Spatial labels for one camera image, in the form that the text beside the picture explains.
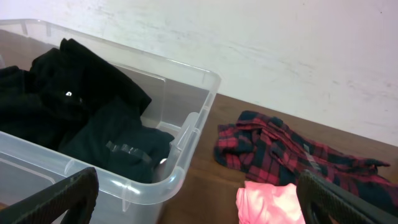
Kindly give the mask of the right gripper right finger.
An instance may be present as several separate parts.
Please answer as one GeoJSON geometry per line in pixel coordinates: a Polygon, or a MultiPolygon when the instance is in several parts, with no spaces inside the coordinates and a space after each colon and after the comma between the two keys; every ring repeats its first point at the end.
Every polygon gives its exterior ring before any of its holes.
{"type": "Polygon", "coordinates": [[[304,170],[296,189],[306,224],[397,224],[397,217],[304,170]]]}

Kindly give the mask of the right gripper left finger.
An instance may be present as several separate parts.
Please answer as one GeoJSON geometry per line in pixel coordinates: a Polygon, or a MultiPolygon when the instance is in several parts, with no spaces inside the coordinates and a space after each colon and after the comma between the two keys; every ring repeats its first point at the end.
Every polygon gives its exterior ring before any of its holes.
{"type": "Polygon", "coordinates": [[[96,169],[87,167],[2,209],[1,223],[46,224],[63,216],[62,223],[88,224],[98,193],[96,169]]]}

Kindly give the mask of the dark navy garment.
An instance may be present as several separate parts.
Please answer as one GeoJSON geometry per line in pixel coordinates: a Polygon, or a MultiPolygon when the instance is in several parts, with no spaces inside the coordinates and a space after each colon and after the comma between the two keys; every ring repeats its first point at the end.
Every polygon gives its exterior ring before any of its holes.
{"type": "Polygon", "coordinates": [[[69,142],[62,154],[145,184],[168,157],[174,137],[143,126],[139,109],[120,98],[103,106],[69,142]]]}

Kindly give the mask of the large black garment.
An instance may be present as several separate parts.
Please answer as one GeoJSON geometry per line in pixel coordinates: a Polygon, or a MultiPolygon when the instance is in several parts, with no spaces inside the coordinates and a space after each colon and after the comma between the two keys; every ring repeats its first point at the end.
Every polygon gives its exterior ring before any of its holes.
{"type": "Polygon", "coordinates": [[[150,96],[116,67],[73,39],[32,61],[1,69],[1,131],[57,149],[115,98],[142,114],[150,96]]]}

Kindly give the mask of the pink garment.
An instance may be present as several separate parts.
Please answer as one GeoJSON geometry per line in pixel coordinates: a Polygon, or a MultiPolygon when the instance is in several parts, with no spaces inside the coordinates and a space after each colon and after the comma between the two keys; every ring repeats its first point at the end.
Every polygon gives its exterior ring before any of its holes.
{"type": "Polygon", "coordinates": [[[245,181],[236,194],[239,224],[305,224],[296,188],[245,181]]]}

